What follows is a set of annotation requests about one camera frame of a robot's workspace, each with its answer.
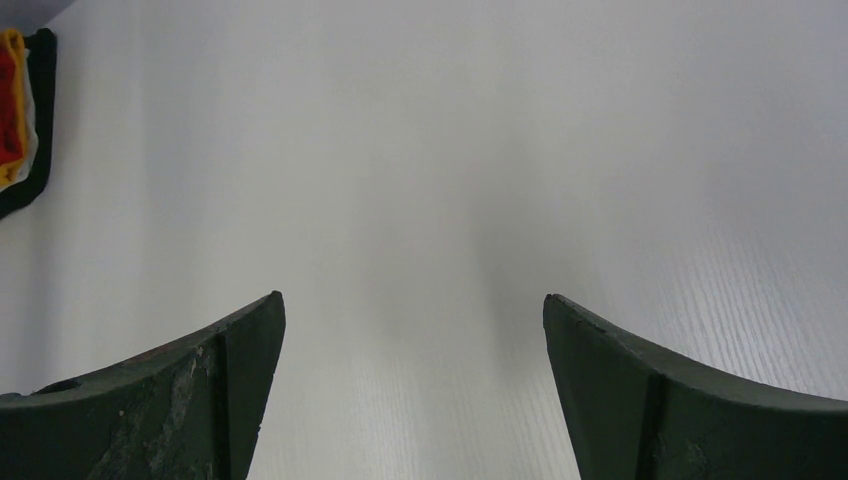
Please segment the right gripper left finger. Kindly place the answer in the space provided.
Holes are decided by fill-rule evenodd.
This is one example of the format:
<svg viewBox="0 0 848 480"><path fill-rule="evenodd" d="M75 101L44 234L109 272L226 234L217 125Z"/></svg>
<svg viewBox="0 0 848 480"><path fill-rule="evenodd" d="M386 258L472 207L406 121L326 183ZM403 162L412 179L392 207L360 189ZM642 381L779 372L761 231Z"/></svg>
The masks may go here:
<svg viewBox="0 0 848 480"><path fill-rule="evenodd" d="M5 479L243 479L286 326L272 292L111 366L1 398Z"/></svg>

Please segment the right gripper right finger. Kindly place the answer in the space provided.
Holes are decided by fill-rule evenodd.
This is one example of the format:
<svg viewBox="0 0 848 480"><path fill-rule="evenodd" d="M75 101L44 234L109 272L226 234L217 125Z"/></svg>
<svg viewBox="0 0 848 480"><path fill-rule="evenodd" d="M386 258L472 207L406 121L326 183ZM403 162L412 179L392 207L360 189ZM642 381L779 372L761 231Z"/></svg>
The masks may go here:
<svg viewBox="0 0 848 480"><path fill-rule="evenodd" d="M584 479L843 479L847 405L748 380L549 295L543 324Z"/></svg>

